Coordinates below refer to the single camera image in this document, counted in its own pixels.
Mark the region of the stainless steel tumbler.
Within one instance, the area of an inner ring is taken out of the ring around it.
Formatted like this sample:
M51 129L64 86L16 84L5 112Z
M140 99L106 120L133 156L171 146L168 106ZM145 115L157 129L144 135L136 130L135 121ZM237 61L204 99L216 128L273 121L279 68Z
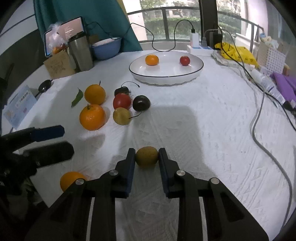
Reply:
M90 45L85 32L79 32L68 40L70 55L73 57L79 71L93 68Z

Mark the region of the black power adapter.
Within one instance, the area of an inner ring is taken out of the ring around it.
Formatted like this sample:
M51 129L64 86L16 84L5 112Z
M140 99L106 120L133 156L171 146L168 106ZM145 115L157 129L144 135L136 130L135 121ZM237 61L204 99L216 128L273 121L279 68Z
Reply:
M218 29L209 29L203 33L203 37L206 38L207 46L216 49L215 45L222 42L222 34Z

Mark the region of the small red tomato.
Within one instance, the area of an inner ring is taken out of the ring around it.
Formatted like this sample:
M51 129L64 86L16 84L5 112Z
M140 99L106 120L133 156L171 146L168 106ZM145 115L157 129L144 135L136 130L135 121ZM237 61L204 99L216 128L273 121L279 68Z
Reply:
M188 56L181 56L180 57L180 64L183 66L188 66L190 64L191 60Z

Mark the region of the white tube bottle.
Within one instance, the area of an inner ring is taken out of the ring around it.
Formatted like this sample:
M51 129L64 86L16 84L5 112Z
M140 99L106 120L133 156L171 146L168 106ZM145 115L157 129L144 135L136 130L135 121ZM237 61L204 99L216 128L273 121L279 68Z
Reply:
M251 77L253 80L265 90L266 93L270 94L272 97L274 97L277 101L280 102L281 105L285 103L285 98L283 95L279 92L278 88L276 87L276 84L274 81L267 75L263 75L258 70L253 69L250 72Z

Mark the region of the orange with stem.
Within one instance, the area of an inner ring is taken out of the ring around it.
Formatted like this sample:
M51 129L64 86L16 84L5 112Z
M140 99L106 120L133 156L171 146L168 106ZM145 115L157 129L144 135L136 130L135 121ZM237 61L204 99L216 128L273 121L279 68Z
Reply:
M84 92L86 101L90 104L101 105L106 99L106 92L104 88L99 84L92 84L88 86Z

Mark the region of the black spoon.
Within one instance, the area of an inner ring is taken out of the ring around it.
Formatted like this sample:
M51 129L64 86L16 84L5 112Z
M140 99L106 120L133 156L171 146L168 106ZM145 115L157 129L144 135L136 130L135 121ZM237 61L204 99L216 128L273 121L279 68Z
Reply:
M38 88L38 93L35 95L35 98L37 98L40 94L46 92L52 86L52 82L53 80L50 79L43 81Z

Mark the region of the brown-green lychee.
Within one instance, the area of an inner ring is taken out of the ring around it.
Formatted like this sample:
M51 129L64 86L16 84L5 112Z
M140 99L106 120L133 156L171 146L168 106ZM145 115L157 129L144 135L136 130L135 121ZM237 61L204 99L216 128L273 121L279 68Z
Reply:
M152 146L142 147L136 152L136 163L142 168L154 166L158 161L158 150Z

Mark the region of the blue bowl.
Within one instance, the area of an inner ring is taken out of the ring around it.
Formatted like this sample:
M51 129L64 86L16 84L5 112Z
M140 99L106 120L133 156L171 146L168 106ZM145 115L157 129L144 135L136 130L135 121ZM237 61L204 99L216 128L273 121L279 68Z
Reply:
M117 37L101 40L92 44L91 47L98 60L107 60L119 53L121 48L121 38Z

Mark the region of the green leaf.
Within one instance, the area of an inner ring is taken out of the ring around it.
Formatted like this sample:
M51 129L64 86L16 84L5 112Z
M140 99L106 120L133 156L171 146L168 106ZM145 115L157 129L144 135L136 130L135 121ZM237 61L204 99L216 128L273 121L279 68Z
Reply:
M75 99L71 102L71 107L72 108L75 107L79 103L79 101L81 101L82 98L83 98L83 92L81 89L78 89L78 93Z

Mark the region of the white paper card box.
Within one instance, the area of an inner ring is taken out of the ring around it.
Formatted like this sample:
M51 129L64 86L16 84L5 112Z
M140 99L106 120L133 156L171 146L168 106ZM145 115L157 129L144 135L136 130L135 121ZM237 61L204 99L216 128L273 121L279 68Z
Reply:
M4 108L4 117L14 129L17 129L36 102L36 98L26 85Z

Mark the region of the dark plum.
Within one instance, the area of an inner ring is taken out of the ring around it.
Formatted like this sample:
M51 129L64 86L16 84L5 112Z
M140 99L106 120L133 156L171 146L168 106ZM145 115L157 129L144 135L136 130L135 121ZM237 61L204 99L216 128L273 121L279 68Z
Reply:
M141 115L143 111L148 110L151 107L151 102L145 95L138 95L134 98L132 107L136 112L138 112L138 114L130 117L129 119L136 118Z

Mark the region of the large orange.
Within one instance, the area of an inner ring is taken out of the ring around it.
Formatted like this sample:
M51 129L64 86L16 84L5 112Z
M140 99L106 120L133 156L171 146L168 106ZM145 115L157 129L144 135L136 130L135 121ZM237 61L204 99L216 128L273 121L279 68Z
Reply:
M98 104L88 104L82 109L79 121L88 131L95 131L105 124L106 114L104 109Z

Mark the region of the plastic bag of fruit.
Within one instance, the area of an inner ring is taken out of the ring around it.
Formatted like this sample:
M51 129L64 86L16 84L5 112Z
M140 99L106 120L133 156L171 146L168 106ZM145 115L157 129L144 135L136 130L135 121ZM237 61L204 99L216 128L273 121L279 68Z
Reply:
M56 22L49 26L50 34L48 36L47 45L51 55L55 55L67 48L67 42L59 34L61 22Z

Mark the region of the teal curtain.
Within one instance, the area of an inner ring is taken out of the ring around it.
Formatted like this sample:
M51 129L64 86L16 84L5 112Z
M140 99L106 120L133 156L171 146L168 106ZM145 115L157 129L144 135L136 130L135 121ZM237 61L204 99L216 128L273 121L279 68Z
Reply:
M142 47L118 1L63 0L33 1L41 37L50 25L81 17L86 33L99 39L121 37L121 52L141 51Z

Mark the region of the dark cherry with stem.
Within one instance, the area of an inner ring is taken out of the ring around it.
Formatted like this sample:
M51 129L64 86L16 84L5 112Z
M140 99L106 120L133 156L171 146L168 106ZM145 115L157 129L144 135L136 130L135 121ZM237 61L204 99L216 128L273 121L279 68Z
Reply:
M120 93L123 93L123 94L126 94L126 95L129 95L131 93L130 89L127 87L127 86L124 86L124 84L126 83L133 83L135 84L138 88L140 88L140 85L133 82L133 81L125 81L119 88L117 88L115 91L114 91L114 96L117 96L118 94Z

